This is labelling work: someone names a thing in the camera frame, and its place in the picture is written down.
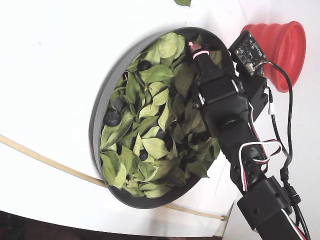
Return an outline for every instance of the round tray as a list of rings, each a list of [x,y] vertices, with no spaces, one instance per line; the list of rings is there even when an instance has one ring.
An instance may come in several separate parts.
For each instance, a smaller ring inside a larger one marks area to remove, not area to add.
[[[106,184],[107,182],[102,173],[102,161],[100,159],[99,150],[101,133],[104,127],[103,119],[108,108],[108,102],[111,93],[113,92],[119,78],[123,75],[124,71],[129,66],[129,64],[131,64],[134,58],[155,40],[171,32],[184,36],[186,42],[194,40],[199,34],[201,34],[202,42],[206,43],[211,50],[221,51],[223,68],[228,68],[233,72],[235,71],[229,51],[224,43],[213,33],[197,27],[183,27],[168,32],[159,32],[142,40],[141,42],[133,46],[130,50],[128,50],[127,53],[117,61],[109,74],[106,76],[97,94],[89,124],[89,144],[91,155],[95,161],[99,173],[101,174]],[[183,194],[189,191],[200,179],[200,177],[192,174],[184,186],[175,186],[164,196],[152,199],[145,196],[134,197],[124,189],[119,190],[118,188],[109,186],[108,184],[107,186],[110,192],[122,203],[138,209],[151,209],[169,204],[174,200],[180,198]]]

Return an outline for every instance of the red silicone cup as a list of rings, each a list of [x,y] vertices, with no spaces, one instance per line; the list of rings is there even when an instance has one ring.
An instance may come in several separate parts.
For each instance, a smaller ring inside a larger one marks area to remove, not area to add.
[[[292,86],[298,80],[306,55],[306,34],[297,21],[287,24],[250,24],[248,30],[264,51],[267,60],[277,64],[290,77]],[[285,77],[272,66],[264,65],[264,76],[269,78],[279,92],[288,92]]]

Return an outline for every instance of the circuit board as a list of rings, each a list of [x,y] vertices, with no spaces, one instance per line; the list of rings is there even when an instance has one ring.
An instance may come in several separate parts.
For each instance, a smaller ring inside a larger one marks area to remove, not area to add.
[[[248,31],[240,34],[229,51],[232,60],[240,64],[251,76],[255,74],[257,65],[267,59],[253,35]]]

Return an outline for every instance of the dark floor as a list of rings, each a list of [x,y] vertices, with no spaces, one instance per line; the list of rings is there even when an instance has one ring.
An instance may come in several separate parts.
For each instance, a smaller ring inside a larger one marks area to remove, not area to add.
[[[36,221],[0,211],[0,240],[188,240],[188,237],[155,237],[90,231]],[[221,240],[192,237],[192,240]]]

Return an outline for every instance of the robotic arm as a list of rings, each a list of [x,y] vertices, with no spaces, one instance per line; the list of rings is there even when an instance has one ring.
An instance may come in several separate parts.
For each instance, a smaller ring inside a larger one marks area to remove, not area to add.
[[[250,51],[246,50],[248,45],[253,46]],[[301,200],[288,184],[288,171],[281,175],[287,177],[285,187],[281,187],[274,176],[267,178],[262,170],[262,165],[268,164],[269,159],[283,149],[280,138],[261,142],[253,124],[268,103],[262,66],[275,64],[266,60],[248,31],[244,31],[229,49],[239,76],[229,69],[218,68],[206,46],[189,42],[189,47],[199,74],[199,80],[193,83],[193,97],[206,128],[218,139],[231,163],[230,178],[243,195],[237,205],[248,224],[263,240],[310,239],[307,227],[305,236],[289,218],[292,206],[296,213],[295,207]],[[266,144],[277,144],[279,148],[268,157],[263,147]],[[285,149],[284,153],[291,160]]]

